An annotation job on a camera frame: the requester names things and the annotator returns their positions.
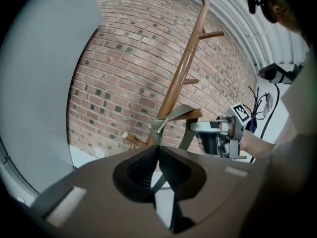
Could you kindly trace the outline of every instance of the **brick wall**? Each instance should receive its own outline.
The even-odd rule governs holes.
[[[91,37],[76,67],[68,101],[68,141],[91,155],[128,150],[122,133],[146,140],[158,114],[200,6],[190,0],[97,0],[104,21]],[[179,104],[203,108],[202,120],[215,119],[230,105],[253,106],[248,85],[256,77],[240,47],[212,14],[205,28],[224,37],[200,41]],[[184,121],[169,123],[163,143],[177,147]],[[194,139],[190,150],[199,152]]]

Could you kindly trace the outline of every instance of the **person's arm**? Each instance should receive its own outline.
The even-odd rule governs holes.
[[[252,157],[257,158],[263,151],[273,150],[274,144],[268,143],[253,133],[245,130],[240,140],[240,149],[249,153]]]

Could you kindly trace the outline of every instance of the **wooden coat rack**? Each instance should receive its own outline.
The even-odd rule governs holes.
[[[195,56],[195,52],[197,50],[199,41],[203,39],[211,38],[211,37],[219,37],[224,35],[223,31],[206,33],[204,29],[204,23],[205,23],[205,19],[208,12],[208,5],[206,5],[205,0],[202,0],[202,4],[203,5],[198,15],[192,34],[188,40],[183,56],[179,62],[179,65],[174,74],[172,82],[168,88],[168,92],[158,112],[158,119],[164,119],[165,117],[169,115],[169,113],[171,113],[183,85],[197,84],[199,82],[198,79],[186,79],[189,68]],[[188,112],[186,115],[179,117],[178,119],[192,119],[192,118],[199,118],[202,116],[203,116],[202,110],[195,109],[191,112]],[[122,137],[131,143],[132,149],[135,148],[135,145],[138,147],[148,147],[152,145],[151,135],[149,135],[146,142],[141,141],[136,136],[128,132],[123,133]]]

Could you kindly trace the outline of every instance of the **white ceiling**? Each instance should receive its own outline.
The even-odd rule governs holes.
[[[271,63],[299,64],[308,47],[302,38],[269,23],[261,9],[252,15],[247,0],[208,0],[214,13],[238,40],[255,73]]]

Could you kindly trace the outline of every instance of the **person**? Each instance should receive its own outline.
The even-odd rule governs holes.
[[[309,8],[306,6],[305,1],[311,2],[309,0],[248,0],[248,4],[250,13],[255,14],[256,6],[260,6],[264,17],[270,23],[278,23],[289,31],[299,34],[311,49],[313,39],[309,38],[309,36],[312,36],[313,27],[312,24],[307,26],[307,19],[303,17],[303,9],[307,10]],[[293,85],[282,97],[282,101],[290,116],[275,144],[266,142],[250,131],[245,130],[240,141],[241,150],[246,151],[254,158],[258,158],[261,153],[273,151],[277,145],[289,142],[298,134],[316,132],[317,119],[315,118],[315,112],[317,110],[317,102],[315,97],[311,95],[314,89],[317,90],[314,81],[316,80],[316,61],[314,56],[306,55],[304,65],[306,65],[304,66],[306,70],[303,69],[301,71],[298,75],[298,80],[297,78],[295,79]],[[305,81],[310,84],[310,88],[303,88],[303,82]],[[198,142],[201,150],[204,151],[201,139],[198,139]]]

